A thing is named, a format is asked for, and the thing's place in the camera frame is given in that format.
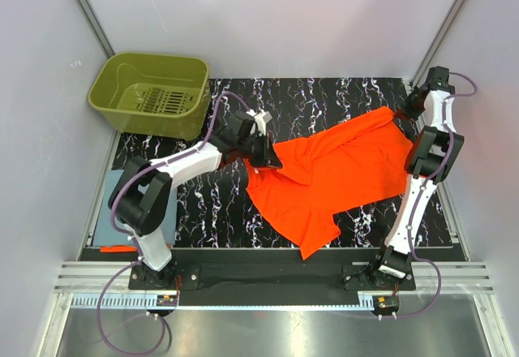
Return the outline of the orange t shirt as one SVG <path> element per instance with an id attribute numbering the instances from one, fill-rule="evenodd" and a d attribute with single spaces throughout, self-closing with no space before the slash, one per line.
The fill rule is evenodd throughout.
<path id="1" fill-rule="evenodd" d="M 275 144 L 278 170 L 245 164 L 261 216 L 307 259 L 341 231 L 334 215 L 399 196 L 412 144 L 382 107 L 309 137 Z"/>

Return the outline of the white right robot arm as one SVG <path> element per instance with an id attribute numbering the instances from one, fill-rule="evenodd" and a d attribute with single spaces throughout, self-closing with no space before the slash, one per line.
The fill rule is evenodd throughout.
<path id="1" fill-rule="evenodd" d="M 405 160 L 407 184 L 397 219 L 367 268 L 367 281 L 376 289 L 389 290 L 411 278 L 423 214 L 465 142 L 453 125 L 455 87 L 449 83 L 451 74 L 446 67 L 430 68 L 425 82 L 415 87 L 398 108 L 398 118 L 416 120 L 424 115 L 426 124 Z"/>

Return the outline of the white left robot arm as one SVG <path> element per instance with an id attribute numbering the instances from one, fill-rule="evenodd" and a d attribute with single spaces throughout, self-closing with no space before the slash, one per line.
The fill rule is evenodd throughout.
<path id="1" fill-rule="evenodd" d="M 176 262 L 161 231 L 172 191 L 202 174 L 225 167 L 238 159 L 253 168 L 282 167 L 272 142 L 268 111 L 238 111 L 194 146 L 168 157 L 127 163 L 109 201 L 112 228 L 135 245 L 138 275 L 156 288 L 165 289 L 177 280 Z"/>

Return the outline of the black marble pattern mat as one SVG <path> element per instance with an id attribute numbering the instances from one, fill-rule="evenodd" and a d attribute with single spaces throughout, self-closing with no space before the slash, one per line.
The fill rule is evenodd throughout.
<path id="1" fill-rule="evenodd" d="M 398 78 L 214 79 L 213 98 L 224 91 L 239 95 L 252 109 L 273 116 L 269 127 L 277 142 L 319 131 L 387 106 L 396 109 L 408 84 Z M 398 197 L 334 215 L 339 236 L 329 247 L 377 247 L 392 227 Z M 178 188 L 178 247 L 284 248 L 280 236 L 258 213 L 247 194 L 245 166 L 233 165 L 195 178 Z"/>

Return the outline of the olive green plastic basket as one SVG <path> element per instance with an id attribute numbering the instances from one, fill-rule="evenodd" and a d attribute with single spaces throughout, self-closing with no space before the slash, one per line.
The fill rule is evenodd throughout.
<path id="1" fill-rule="evenodd" d="M 193 140 L 210 105 L 208 79 L 198 58 L 126 52 L 102 67 L 88 102 L 121 133 Z"/>

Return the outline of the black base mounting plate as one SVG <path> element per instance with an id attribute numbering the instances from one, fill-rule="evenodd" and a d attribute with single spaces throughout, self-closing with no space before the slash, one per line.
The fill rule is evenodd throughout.
<path id="1" fill-rule="evenodd" d="M 176 248 L 169 280 L 154 282 L 143 266 L 131 270 L 132 290 L 166 292 L 180 288 L 188 306 L 332 306 L 357 303 L 356 294 L 414 290 L 412 276 L 402 282 L 371 276 L 367 264 L 375 249 L 325 248 L 304 260 L 289 248 Z"/>

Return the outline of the folded grey-blue t shirt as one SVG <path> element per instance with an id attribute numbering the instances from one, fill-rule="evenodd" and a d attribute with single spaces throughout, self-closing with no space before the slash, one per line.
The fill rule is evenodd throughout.
<path id="1" fill-rule="evenodd" d="M 130 242 L 124 233 L 113 229 L 109 222 L 110 209 L 108 200 L 112 194 L 118 180 L 122 176 L 123 170 L 109 170 L 105 178 L 105 186 L 101 209 L 97 219 L 96 229 L 93 234 L 94 247 L 112 247 L 116 245 L 128 245 Z M 165 242 L 169 245 L 175 244 L 176 225 L 177 225 L 177 190 L 173 189 L 170 193 L 165 218 L 161 223 L 161 231 Z"/>

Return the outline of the folded orange t shirt underneath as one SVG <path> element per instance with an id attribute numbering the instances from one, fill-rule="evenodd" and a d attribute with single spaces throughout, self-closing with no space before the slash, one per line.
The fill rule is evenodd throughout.
<path id="1" fill-rule="evenodd" d="M 114 246 L 103 246 L 100 248 L 101 253 L 132 253 L 136 252 L 137 249 L 130 245 L 114 245 Z"/>

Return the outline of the right aluminium frame post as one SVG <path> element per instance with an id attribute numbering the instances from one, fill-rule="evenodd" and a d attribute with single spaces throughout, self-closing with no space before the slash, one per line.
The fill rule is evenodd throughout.
<path id="1" fill-rule="evenodd" d="M 429 44 L 427 51 L 422 58 L 422 61 L 419 63 L 417 70 L 408 81 L 408 86 L 410 88 L 416 87 L 418 82 L 427 73 L 434 57 L 437 55 L 467 2 L 468 0 L 453 0 L 436 34 L 434 35 L 433 40 Z"/>

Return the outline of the aluminium frame post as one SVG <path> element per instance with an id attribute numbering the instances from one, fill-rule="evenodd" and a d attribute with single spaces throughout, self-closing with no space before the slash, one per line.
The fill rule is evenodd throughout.
<path id="1" fill-rule="evenodd" d="M 429 44 L 427 51 L 422 58 L 422 61 L 419 63 L 417 70 L 408 81 L 408 86 L 410 88 L 416 87 L 418 82 L 427 73 L 434 57 L 437 55 L 467 2 L 468 0 L 453 0 L 436 34 L 434 35 L 433 40 Z"/>
<path id="2" fill-rule="evenodd" d="M 91 29 L 91 32 L 97 43 L 101 47 L 104 55 L 107 58 L 111 58 L 115 55 L 113 46 L 111 45 L 109 38 L 107 37 L 99 19 L 97 18 L 96 12 L 94 11 L 92 4 L 89 0 L 75 0 L 83 17 L 85 18 L 87 25 Z"/>

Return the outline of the left aluminium frame post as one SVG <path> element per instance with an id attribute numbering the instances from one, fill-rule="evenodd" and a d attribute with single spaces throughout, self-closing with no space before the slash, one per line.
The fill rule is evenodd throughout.
<path id="1" fill-rule="evenodd" d="M 101 47 L 104 55 L 107 58 L 111 58 L 115 55 L 113 46 L 111 45 L 109 38 L 107 37 L 99 19 L 97 18 L 96 12 L 94 11 L 92 4 L 89 0 L 75 0 L 83 17 L 85 18 L 87 25 L 91 29 L 91 32 L 97 43 Z"/>

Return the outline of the aluminium front rail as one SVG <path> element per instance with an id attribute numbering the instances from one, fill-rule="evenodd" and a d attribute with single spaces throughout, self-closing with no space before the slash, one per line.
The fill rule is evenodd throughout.
<path id="1" fill-rule="evenodd" d="M 66 261 L 58 274 L 56 287 L 62 290 L 79 288 L 100 289 L 117 271 L 129 265 L 128 261 Z M 491 294 L 494 292 L 487 268 L 482 262 L 437 262 L 442 289 L 448 293 Z M 414 282 L 420 292 L 434 292 L 436 272 L 428 264 L 412 264 Z"/>

